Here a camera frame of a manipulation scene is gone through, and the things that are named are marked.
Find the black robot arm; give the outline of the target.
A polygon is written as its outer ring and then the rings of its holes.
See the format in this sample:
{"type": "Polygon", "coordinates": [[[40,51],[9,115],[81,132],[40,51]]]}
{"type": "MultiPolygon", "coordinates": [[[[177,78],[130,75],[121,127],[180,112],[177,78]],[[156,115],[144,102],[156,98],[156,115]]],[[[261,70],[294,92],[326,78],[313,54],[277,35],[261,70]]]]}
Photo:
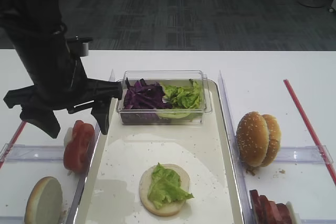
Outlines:
{"type": "Polygon", "coordinates": [[[78,51],[67,40],[59,0],[1,0],[1,27],[10,38],[33,84],[10,90],[4,97],[9,108],[19,105],[20,119],[56,138],[60,125],[55,111],[73,114],[90,109],[102,134],[109,130],[110,103],[122,98],[119,82],[87,77],[78,51]]]}

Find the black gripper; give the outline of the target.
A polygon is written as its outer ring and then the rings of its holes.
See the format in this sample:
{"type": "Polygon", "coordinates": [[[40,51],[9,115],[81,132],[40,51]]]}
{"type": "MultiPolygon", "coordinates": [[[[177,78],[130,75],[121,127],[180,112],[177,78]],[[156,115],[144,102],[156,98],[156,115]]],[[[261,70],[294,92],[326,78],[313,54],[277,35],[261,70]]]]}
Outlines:
{"type": "Polygon", "coordinates": [[[73,114],[92,108],[91,115],[101,133],[108,134],[111,102],[113,98],[122,98],[120,82],[88,78],[80,58],[68,50],[19,50],[17,53],[34,84],[9,90],[4,102],[9,108],[23,106],[22,121],[57,138],[60,125],[53,110],[66,109],[73,114]]]}

